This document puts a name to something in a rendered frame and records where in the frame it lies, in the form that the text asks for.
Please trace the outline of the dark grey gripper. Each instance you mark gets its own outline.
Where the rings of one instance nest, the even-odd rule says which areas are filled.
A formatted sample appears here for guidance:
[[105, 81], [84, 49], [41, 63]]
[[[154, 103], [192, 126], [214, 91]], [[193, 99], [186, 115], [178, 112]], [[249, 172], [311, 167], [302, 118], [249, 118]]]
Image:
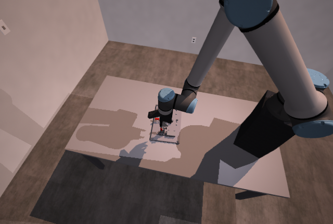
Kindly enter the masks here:
[[172, 114], [173, 114], [173, 109], [172, 112], [168, 115], [163, 115], [160, 116], [160, 127], [168, 127], [168, 125], [165, 122], [168, 122], [169, 124], [171, 124], [172, 122]]

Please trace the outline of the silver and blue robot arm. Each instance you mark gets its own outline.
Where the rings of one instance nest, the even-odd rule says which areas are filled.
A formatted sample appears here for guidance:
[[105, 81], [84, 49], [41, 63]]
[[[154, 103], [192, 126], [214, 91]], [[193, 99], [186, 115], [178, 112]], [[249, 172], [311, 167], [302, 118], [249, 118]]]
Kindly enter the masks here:
[[293, 132], [299, 137], [332, 135], [333, 114], [323, 92], [329, 79], [306, 68], [277, 0], [219, 0], [219, 5], [181, 95], [170, 88], [161, 89], [158, 110], [148, 112], [148, 118], [168, 115], [172, 109], [194, 112], [197, 91], [236, 26], [279, 90], [266, 102], [269, 112], [291, 122]]

